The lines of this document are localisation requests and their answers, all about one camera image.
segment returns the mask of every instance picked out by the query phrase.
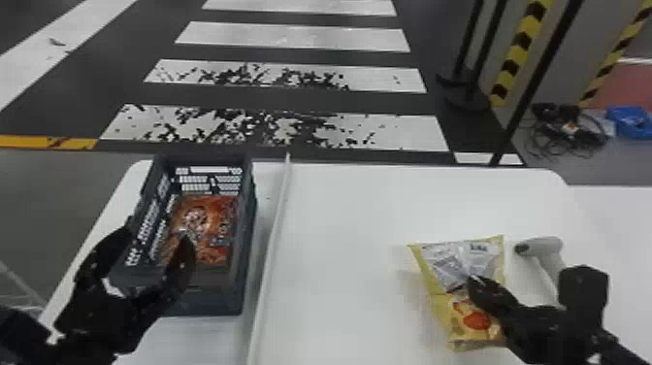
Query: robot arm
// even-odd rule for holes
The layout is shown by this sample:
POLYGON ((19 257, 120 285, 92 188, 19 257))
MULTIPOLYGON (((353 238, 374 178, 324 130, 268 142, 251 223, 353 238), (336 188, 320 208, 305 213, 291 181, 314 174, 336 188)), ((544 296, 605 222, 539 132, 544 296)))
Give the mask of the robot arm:
POLYGON ((480 277, 467 283, 472 302, 499 320, 507 347, 525 363, 585 365, 598 354, 601 364, 649 365, 603 329, 608 275, 588 266, 566 268, 562 246, 558 238, 540 238, 515 247, 538 257, 562 308, 524 306, 499 283, 480 277))
POLYGON ((0 309, 0 345, 18 364, 112 364, 119 354, 133 352, 149 327, 173 306, 194 273, 195 248, 182 237, 161 281, 138 294, 109 294, 104 278, 133 240, 119 228, 104 238, 75 275, 70 301, 54 322, 62 333, 55 345, 50 332, 34 318, 0 309))

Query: yellow snack bag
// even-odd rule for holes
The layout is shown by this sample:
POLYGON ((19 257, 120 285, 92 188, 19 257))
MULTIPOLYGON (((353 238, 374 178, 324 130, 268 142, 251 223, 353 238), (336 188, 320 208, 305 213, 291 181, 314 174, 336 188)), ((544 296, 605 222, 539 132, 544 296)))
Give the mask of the yellow snack bag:
POLYGON ((505 283, 503 236, 408 247, 426 284, 430 310, 448 333, 448 345, 456 351, 500 345, 499 322, 471 303, 464 285, 471 275, 505 283))

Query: snack bag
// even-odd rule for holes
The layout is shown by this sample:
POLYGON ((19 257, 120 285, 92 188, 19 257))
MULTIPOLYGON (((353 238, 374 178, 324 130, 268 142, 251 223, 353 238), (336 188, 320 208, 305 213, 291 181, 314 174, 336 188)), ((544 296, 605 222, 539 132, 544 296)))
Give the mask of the snack bag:
POLYGON ((195 244, 197 263, 226 267, 236 223, 235 196, 184 195, 173 210, 170 235, 161 245, 158 263, 167 265, 185 234, 195 244))
POLYGON ((469 300, 469 276, 505 283, 503 236, 409 245, 428 290, 428 305, 448 333, 448 345, 464 351, 500 345, 501 326, 469 300))

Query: black pole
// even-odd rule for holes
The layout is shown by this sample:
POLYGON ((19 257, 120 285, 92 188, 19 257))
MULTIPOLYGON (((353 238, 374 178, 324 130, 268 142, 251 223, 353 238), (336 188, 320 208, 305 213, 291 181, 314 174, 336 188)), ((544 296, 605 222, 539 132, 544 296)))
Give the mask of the black pole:
POLYGON ((477 21, 480 19, 480 13, 482 13, 482 8, 484 7, 484 0, 475 0, 473 4, 473 11, 471 12, 471 18, 467 24, 467 31, 464 33, 464 40, 462 41, 462 47, 460 48, 460 53, 457 55, 457 61, 455 61, 455 69, 453 70, 453 79, 460 79, 462 77, 462 70, 464 69, 464 62, 467 60, 469 55, 469 48, 471 47, 471 42, 473 41, 473 34, 475 34, 475 29, 477 27, 477 21))
POLYGON ((516 128, 518 128, 521 119, 523 119, 523 116, 528 111, 528 107, 535 98, 538 87, 541 86, 541 82, 543 81, 545 74, 548 72, 550 64, 552 64, 559 47, 562 45, 562 42, 564 42, 564 39, 566 38, 569 29, 571 29, 572 23, 577 17, 577 13, 579 13, 579 9, 582 7, 583 3, 584 0, 569 0, 569 3, 564 10, 564 14, 562 15, 562 19, 559 21, 557 29, 555 29, 555 32, 552 34, 550 43, 548 43, 548 46, 545 48, 541 61, 538 63, 538 66, 530 79, 530 83, 528 83, 528 87, 525 89, 521 100, 516 106, 514 114, 509 120, 503 139, 498 145, 493 157, 491 157, 491 161, 489 161, 489 166, 496 167, 501 162, 501 158, 505 155, 505 150, 511 143, 514 133, 516 133, 516 128))
POLYGON ((471 18, 469 18, 467 30, 465 31, 464 39, 462 40, 462 46, 457 54, 457 60, 455 61, 452 77, 449 79, 441 74, 437 74, 437 82, 443 87, 459 87, 469 84, 468 81, 462 80, 462 71, 464 70, 464 63, 467 60, 467 56, 469 55, 469 48, 471 47, 471 42, 473 41, 473 36, 475 35, 475 29, 477 27, 477 21, 480 18, 480 13, 482 13, 483 7, 484 0, 475 0, 471 12, 471 18))
POLYGON ((498 0, 498 4, 496 4, 496 8, 494 8, 494 14, 491 15, 491 21, 489 22, 487 33, 484 36, 484 40, 482 41, 480 53, 477 55, 475 65, 473 66, 473 76, 471 77, 471 82, 467 86, 467 100, 473 99, 473 93, 475 92, 477 84, 480 81, 480 76, 484 70, 484 65, 487 63, 489 51, 491 50, 491 46, 494 44, 494 39, 496 39, 496 33, 498 33, 498 27, 501 25, 501 19, 503 19, 503 14, 505 13, 506 6, 507 0, 498 0))

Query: white floor stripe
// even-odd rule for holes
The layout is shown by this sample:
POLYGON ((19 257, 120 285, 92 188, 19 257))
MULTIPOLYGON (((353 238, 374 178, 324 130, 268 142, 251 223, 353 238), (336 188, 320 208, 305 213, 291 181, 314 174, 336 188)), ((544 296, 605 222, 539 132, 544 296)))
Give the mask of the white floor stripe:
POLYGON ((434 116, 298 114, 125 105, 103 140, 448 151, 434 116))
MULTIPOLYGON (((458 163, 487 164, 492 155, 492 153, 455 152, 455 159, 458 163)), ((515 153, 507 153, 501 159, 501 165, 504 166, 520 166, 522 164, 523 161, 515 153)))
POLYGON ((642 57, 620 57, 618 63, 627 63, 631 65, 652 65, 652 58, 642 57))
POLYGON ((395 16, 391 1, 376 0, 208 0, 205 10, 395 16))
POLYGON ((136 1, 83 1, 0 55, 0 110, 136 1))
POLYGON ((163 59, 148 83, 195 83, 425 93, 417 69, 163 59))
POLYGON ((409 52, 401 29, 192 21, 178 44, 409 52))

